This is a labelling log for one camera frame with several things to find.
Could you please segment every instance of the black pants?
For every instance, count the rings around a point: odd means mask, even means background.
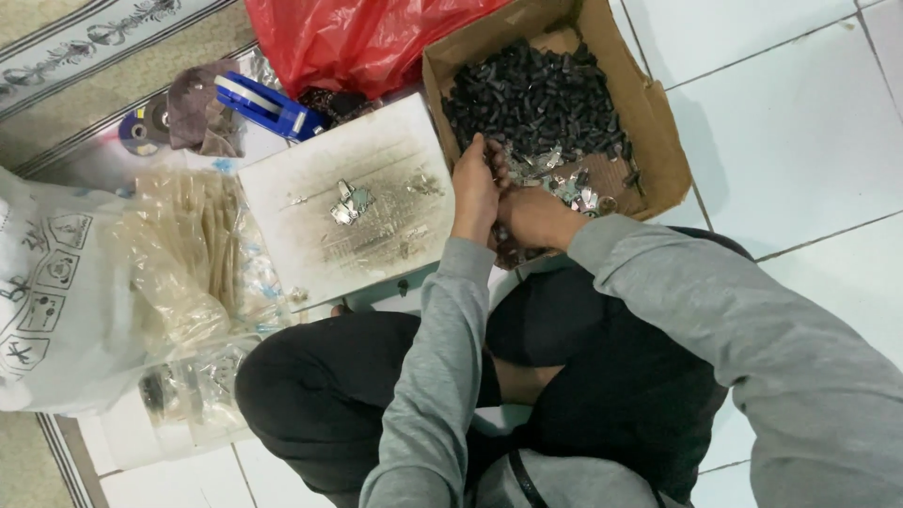
[[[679,229],[750,258],[709,231]],[[343,315],[297,325],[247,358],[237,400],[264,446],[317,493],[353,508],[378,464],[381,418],[420,318]],[[528,277],[489,318],[487,347],[524,366],[564,365],[511,436],[468,434],[468,484],[516,448],[616,461],[680,503],[689,500],[727,389],[712,366],[597,293],[579,267]],[[484,357],[479,406],[500,403]]]

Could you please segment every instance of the blue tape dispenser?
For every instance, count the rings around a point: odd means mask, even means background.
[[[320,113],[237,72],[217,76],[213,83],[219,102],[279,136],[304,141],[326,130]]]

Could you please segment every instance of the gray sweatshirt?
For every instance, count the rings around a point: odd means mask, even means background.
[[[618,215],[587,224],[568,255],[598,291],[734,387],[756,432],[750,481],[760,506],[903,506],[903,374],[843,321],[730,250]],[[423,321],[361,507],[529,507],[506,459],[475,499],[464,494],[494,258],[449,239],[424,283]],[[551,508],[656,506],[648,484],[619,464],[522,454]]]

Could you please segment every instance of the brown cloth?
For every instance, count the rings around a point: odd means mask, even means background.
[[[228,141],[235,132],[232,111],[216,100],[213,84],[217,76],[228,71],[238,72],[238,62],[214,61],[176,76],[166,94],[173,150],[192,148],[202,155],[237,156]]]

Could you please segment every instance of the person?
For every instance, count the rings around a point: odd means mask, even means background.
[[[689,506],[732,386],[760,505],[903,504],[903,374],[848,325],[728,239],[591,220],[506,189],[483,153],[477,135],[454,168],[422,319],[299,325],[239,370],[249,427],[311,489],[339,508]],[[579,266],[531,275],[490,315],[496,220]],[[530,420],[470,429],[501,401]]]

